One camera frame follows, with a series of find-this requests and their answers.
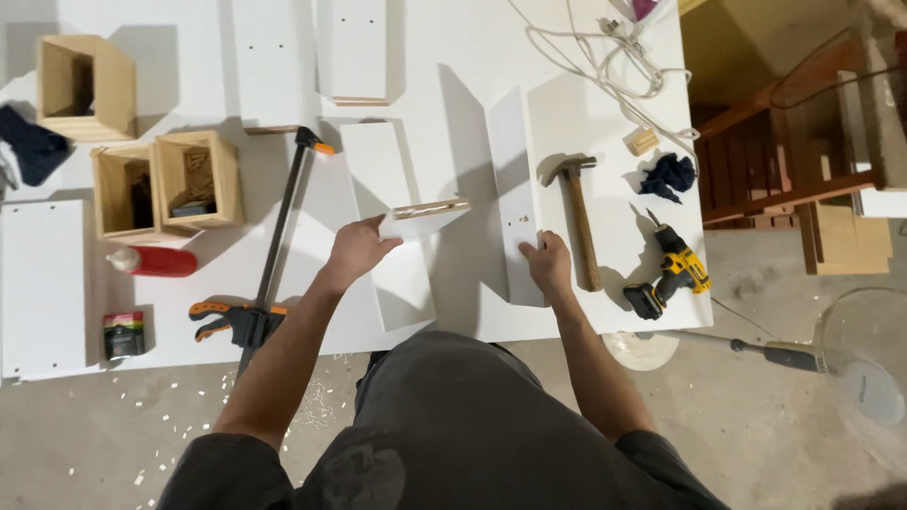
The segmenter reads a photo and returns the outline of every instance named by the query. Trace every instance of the wooden box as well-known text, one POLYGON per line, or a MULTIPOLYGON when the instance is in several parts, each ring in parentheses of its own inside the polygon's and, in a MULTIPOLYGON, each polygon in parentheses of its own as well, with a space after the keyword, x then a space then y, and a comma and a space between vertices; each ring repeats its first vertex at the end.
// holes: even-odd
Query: wooden box
POLYGON ((206 230, 245 221, 237 150, 217 132, 158 136, 154 158, 164 225, 206 230), (216 210, 180 218, 173 214, 175 208, 198 200, 213 200, 216 210))
POLYGON ((135 64, 99 35, 38 45, 37 118, 78 142, 135 140, 135 64))
POLYGON ((147 144, 92 150, 98 239, 149 244, 191 237, 195 233, 161 223, 157 169, 152 156, 151 146, 147 144))

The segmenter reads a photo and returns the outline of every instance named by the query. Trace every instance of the yellow drill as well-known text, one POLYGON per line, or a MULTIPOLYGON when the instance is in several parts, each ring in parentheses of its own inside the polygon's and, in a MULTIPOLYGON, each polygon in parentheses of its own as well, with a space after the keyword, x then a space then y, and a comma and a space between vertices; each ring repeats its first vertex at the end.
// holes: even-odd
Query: yellow drill
POLYGON ((649 217, 655 222, 655 239, 665 252, 665 261, 661 263, 661 280, 655 287, 651 283, 635 283, 624 287, 624 297, 643 319, 658 319, 668 306, 668 299, 677 289, 693 289, 694 294, 701 294, 712 286, 712 280, 706 274, 706 267, 699 257, 668 225, 662 225, 652 211, 646 209, 649 217))

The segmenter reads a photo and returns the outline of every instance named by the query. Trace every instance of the gray shirt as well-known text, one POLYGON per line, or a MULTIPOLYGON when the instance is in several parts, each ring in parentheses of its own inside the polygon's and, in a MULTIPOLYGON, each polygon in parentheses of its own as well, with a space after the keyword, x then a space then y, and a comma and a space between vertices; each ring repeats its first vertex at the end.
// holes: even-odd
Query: gray shirt
POLYGON ((195 439, 171 508, 726 508, 662 436, 612 445, 502 348, 421 333, 368 371, 353 425, 297 489, 250 436, 195 439))

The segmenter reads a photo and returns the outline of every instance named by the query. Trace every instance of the hand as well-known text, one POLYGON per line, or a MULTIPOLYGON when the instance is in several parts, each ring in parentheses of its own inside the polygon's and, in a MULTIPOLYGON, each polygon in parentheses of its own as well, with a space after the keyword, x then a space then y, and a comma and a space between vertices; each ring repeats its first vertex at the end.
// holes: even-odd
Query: hand
POLYGON ((520 243, 520 251, 529 261, 532 280, 549 302, 572 295, 570 250, 561 236, 550 230, 541 234, 541 243, 541 250, 528 242, 520 243))
POLYGON ((378 226, 385 215, 350 223, 337 231, 331 256, 322 269, 333 289, 346 291, 360 276, 375 268, 402 239, 381 240, 378 226))

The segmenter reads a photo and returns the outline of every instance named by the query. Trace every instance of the white power cord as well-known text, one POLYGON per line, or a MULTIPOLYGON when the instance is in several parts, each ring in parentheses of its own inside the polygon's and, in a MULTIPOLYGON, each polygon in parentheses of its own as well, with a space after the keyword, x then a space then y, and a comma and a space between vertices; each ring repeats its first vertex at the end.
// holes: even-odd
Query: white power cord
POLYGON ((640 127, 652 129, 656 132, 659 132, 672 142, 676 143, 684 151, 688 152, 694 160, 697 159, 696 154, 693 152, 692 148, 683 141, 696 140, 697 138, 699 138, 698 131, 692 128, 688 128, 673 132, 652 120, 648 115, 642 112, 636 104, 631 101, 631 99, 644 100, 657 97, 664 90, 666 84, 665 77, 669 73, 682 73, 686 76, 687 82, 689 82, 689 79, 693 76, 693 74, 686 69, 660 68, 647 58, 645 49, 641 44, 639 44, 639 36, 642 33, 642 27, 644 25, 637 25, 631 34, 627 34, 621 23, 617 21, 611 21, 607 18, 600 18, 599 27, 601 29, 601 34, 578 33, 576 31, 576 25, 573 21, 571 1, 566 0, 567 14, 570 18, 571 31, 553 32, 551 30, 546 30, 544 28, 539 28, 538 26, 533 25, 529 18, 526 17, 526 15, 519 9, 519 7, 517 7, 516 4, 513 3, 513 0, 507 0, 507 2, 528 25, 526 27, 526 34, 529 35, 529 40, 532 45, 535 46, 535 49, 539 50, 539 53, 544 55, 544 57, 547 58, 552 64, 557 65, 568 73, 573 73, 592 81, 602 91, 614 98, 614 100, 620 104, 620 109, 624 113, 624 116, 626 116, 627 119, 632 123, 635 123, 640 127), (558 62, 548 52, 543 50, 539 46, 536 37, 532 36, 532 34, 537 34, 538 36, 540 36, 541 39, 548 43, 548 45, 550 45, 551 48, 553 48, 554 51, 557 52, 569 66, 567 64, 558 62), (595 74, 588 74, 583 71, 582 68, 576 65, 569 57, 567 57, 567 55, 565 55, 551 41, 551 39, 549 39, 549 37, 572 37, 573 39, 575 39, 577 46, 580 47, 580 50, 586 56, 586 60, 595 70, 595 74), (597 62, 595 52, 593 51, 592 45, 590 44, 590 39, 609 39, 618 43, 618 47, 597 62), (630 62, 639 70, 639 72, 649 80, 649 89, 646 92, 638 93, 632 91, 629 88, 615 83, 610 79, 609 67, 611 60, 613 59, 615 54, 621 51, 627 55, 630 62))

